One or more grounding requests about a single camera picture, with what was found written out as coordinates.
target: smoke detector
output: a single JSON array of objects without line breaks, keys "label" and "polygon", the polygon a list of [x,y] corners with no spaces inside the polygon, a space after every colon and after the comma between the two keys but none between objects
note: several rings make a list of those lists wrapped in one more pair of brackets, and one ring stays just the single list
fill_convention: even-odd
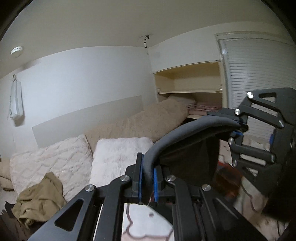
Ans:
[{"label": "smoke detector", "polygon": [[24,51],[23,46],[17,46],[11,50],[10,56],[13,58],[17,58],[23,53],[23,51]]}]

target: shelf board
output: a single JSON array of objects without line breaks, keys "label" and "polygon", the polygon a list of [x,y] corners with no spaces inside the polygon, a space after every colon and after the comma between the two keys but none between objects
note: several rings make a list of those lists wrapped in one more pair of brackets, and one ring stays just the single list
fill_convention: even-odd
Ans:
[{"label": "shelf board", "polygon": [[203,117],[204,115],[188,115],[187,118],[190,118],[190,119],[199,119],[201,117]]},{"label": "shelf board", "polygon": [[219,93],[220,90],[184,90],[184,91],[162,91],[158,92],[159,95],[162,94],[175,94],[175,93]]}]

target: olive green cloth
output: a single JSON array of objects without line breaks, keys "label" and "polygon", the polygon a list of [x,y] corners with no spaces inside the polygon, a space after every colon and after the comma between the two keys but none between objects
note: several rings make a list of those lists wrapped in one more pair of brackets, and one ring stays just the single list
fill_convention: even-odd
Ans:
[{"label": "olive green cloth", "polygon": [[35,221],[49,220],[65,204],[63,185],[52,172],[49,172],[40,183],[19,194],[12,213],[20,223],[29,228]]}]

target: dark gray garment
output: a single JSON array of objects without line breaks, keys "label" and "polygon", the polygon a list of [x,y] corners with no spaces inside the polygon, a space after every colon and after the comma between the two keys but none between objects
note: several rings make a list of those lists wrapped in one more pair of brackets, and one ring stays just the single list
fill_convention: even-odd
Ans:
[{"label": "dark gray garment", "polygon": [[[214,174],[219,155],[216,134],[239,128],[240,124],[234,120],[208,115],[186,123],[161,138],[143,158],[142,202],[149,202],[153,191],[153,168],[160,161],[168,165],[178,177],[185,177],[184,180],[191,184],[200,185],[209,181]],[[187,166],[192,165],[197,159],[198,165]]]}]

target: silver screw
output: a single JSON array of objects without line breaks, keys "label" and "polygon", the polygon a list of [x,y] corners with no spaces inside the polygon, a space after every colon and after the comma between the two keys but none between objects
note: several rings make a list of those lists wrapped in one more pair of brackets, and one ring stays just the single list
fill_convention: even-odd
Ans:
[{"label": "silver screw", "polygon": [[85,187],[85,191],[87,192],[92,192],[94,190],[94,185],[89,184]]},{"label": "silver screw", "polygon": [[168,175],[168,176],[167,176],[167,180],[168,180],[169,182],[172,182],[172,181],[176,180],[176,177],[175,177],[174,175]]},{"label": "silver screw", "polygon": [[234,161],[232,162],[232,166],[233,166],[233,167],[236,167],[236,166],[237,166],[237,160],[234,160]]},{"label": "silver screw", "polygon": [[271,162],[274,163],[275,155],[271,154]]},{"label": "silver screw", "polygon": [[128,181],[130,179],[130,177],[128,176],[128,175],[122,175],[121,177],[120,177],[120,180],[122,181],[122,182],[126,182],[126,181]]},{"label": "silver screw", "polygon": [[252,98],[254,97],[254,95],[253,95],[252,92],[248,92],[248,93],[247,93],[247,96],[248,96],[248,98],[250,98],[250,99],[252,99]]},{"label": "silver screw", "polygon": [[236,115],[239,115],[239,114],[240,114],[240,109],[236,108],[236,109],[234,110],[234,113],[235,113]]},{"label": "silver screw", "polygon": [[211,190],[211,186],[209,184],[204,184],[204,185],[202,185],[202,190],[207,192],[207,191]]},{"label": "silver screw", "polygon": [[281,120],[279,120],[279,125],[283,128],[284,127],[284,124]]},{"label": "silver screw", "polygon": [[230,137],[230,138],[228,139],[228,144],[231,146],[231,145],[233,144],[233,142],[234,142],[233,138]]}]

